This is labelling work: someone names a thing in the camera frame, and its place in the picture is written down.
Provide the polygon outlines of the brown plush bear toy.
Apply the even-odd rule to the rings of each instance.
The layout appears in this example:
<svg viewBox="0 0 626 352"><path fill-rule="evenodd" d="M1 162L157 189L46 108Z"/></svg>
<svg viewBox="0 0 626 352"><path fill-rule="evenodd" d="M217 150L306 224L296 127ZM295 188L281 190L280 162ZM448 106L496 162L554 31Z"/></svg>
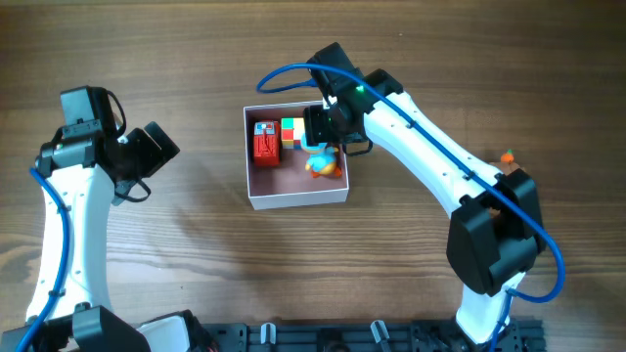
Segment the brown plush bear toy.
<svg viewBox="0 0 626 352"><path fill-rule="evenodd" d="M523 169L523 167L515 162L514 153L511 149L508 149L502 154L500 160L490 161L489 164L497 167L505 175L510 175L518 169Z"/></svg>

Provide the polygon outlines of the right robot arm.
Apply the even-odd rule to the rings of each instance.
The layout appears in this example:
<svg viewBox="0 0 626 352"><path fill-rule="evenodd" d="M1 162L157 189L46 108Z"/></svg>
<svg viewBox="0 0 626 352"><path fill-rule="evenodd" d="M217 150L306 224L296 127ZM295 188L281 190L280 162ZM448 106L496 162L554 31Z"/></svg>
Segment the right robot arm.
<svg viewBox="0 0 626 352"><path fill-rule="evenodd" d="M509 322L507 292L519 285L545 241L508 206L500 192L540 221L534 181L521 169L504 172L458 145L417 107L403 86L377 69L365 75L338 43L307 62L322 93L304 111L305 141L313 146L378 145L395 156L439 201L450 218L447 259L464 284L456 323L482 346Z"/></svg>

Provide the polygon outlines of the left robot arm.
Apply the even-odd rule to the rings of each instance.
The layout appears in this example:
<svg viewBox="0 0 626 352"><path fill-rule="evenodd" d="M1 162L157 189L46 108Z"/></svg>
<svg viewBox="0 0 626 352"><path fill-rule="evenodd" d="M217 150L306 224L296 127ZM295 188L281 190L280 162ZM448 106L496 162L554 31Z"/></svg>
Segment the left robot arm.
<svg viewBox="0 0 626 352"><path fill-rule="evenodd" d="M154 122L132 131L115 94L82 86L61 94L65 123L43 144L31 176L43 191L45 226L37 285L23 327L4 351L191 351L194 321L174 313L138 328L112 311L107 227L112 206L134 202L179 149Z"/></svg>

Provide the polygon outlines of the multicolour puzzle cube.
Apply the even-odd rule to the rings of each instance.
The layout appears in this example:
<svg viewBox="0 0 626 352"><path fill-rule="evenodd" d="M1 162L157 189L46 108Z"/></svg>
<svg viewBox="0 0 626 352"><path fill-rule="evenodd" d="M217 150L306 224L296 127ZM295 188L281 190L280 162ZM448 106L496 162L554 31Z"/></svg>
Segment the multicolour puzzle cube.
<svg viewBox="0 0 626 352"><path fill-rule="evenodd" d="M287 150L300 150L301 140L305 135L303 117L284 117L281 124L281 143Z"/></svg>

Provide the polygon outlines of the red toy fire truck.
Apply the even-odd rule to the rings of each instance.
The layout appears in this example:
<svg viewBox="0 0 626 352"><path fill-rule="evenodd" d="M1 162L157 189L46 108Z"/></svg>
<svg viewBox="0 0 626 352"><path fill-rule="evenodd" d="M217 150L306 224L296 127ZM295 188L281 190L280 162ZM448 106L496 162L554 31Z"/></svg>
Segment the red toy fire truck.
<svg viewBox="0 0 626 352"><path fill-rule="evenodd" d="M280 123L262 120L253 127L253 162L258 167L280 164Z"/></svg>

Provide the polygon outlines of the yellow duck toy blue hat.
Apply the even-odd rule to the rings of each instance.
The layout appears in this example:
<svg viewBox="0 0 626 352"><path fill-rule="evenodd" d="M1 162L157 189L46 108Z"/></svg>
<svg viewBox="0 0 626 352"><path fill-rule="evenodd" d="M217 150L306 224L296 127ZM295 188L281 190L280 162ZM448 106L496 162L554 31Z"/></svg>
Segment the yellow duck toy blue hat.
<svg viewBox="0 0 626 352"><path fill-rule="evenodd" d="M337 161L339 149L335 145L329 143L309 144L305 134L301 137L300 145L301 149L309 154L304 168L313 178L320 176L338 178L342 175Z"/></svg>

